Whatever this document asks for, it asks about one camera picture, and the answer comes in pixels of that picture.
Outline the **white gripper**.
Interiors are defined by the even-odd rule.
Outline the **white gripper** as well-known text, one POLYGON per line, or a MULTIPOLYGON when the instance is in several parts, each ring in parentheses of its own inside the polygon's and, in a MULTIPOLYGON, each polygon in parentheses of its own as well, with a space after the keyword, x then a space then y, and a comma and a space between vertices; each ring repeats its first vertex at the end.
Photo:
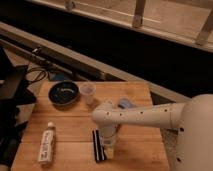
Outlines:
POLYGON ((104 148, 104 152, 107 158, 114 157, 115 143, 116 143, 116 139, 114 137, 101 138, 101 145, 104 148))

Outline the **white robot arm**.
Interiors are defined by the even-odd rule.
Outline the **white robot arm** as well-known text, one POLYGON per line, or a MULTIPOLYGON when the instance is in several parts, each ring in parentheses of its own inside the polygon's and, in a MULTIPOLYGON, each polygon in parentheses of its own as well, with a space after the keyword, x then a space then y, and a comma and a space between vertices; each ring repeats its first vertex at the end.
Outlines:
POLYGON ((213 171, 213 94, 185 103, 167 103, 127 109, 109 101, 91 115, 103 147, 115 144, 117 124, 142 125, 178 131, 175 171, 213 171))

